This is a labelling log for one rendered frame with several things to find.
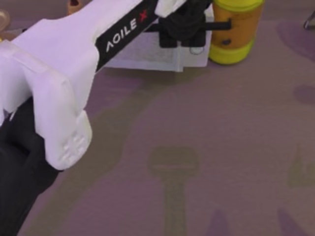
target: red letter x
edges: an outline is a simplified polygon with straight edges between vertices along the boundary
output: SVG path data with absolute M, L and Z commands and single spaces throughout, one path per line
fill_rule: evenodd
M 147 10 L 143 10 L 143 12 L 140 13 L 140 22 L 143 22 L 147 17 Z

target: white robotic arm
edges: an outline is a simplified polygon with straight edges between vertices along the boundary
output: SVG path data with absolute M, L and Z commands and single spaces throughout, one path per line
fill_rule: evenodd
M 46 160 L 73 166 L 92 138 L 84 108 L 95 72 L 157 17 L 185 0 L 93 0 L 79 12 L 41 20 L 0 44 L 0 110 L 13 113 L 33 96 L 36 132 Z M 95 44 L 102 49 L 99 53 Z

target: yellow jar base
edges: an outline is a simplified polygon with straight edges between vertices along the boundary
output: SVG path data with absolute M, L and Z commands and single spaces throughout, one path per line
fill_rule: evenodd
M 215 63 L 230 65 L 241 62 L 250 53 L 254 39 L 245 47 L 238 49 L 223 49 L 217 46 L 211 45 L 209 52 L 209 59 Z

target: yellow container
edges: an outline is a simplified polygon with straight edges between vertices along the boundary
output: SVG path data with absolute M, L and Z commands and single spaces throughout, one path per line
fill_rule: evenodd
M 264 0 L 214 0 L 215 22 L 232 21 L 232 29 L 212 32 L 209 58 L 219 64 L 234 64 L 252 49 Z

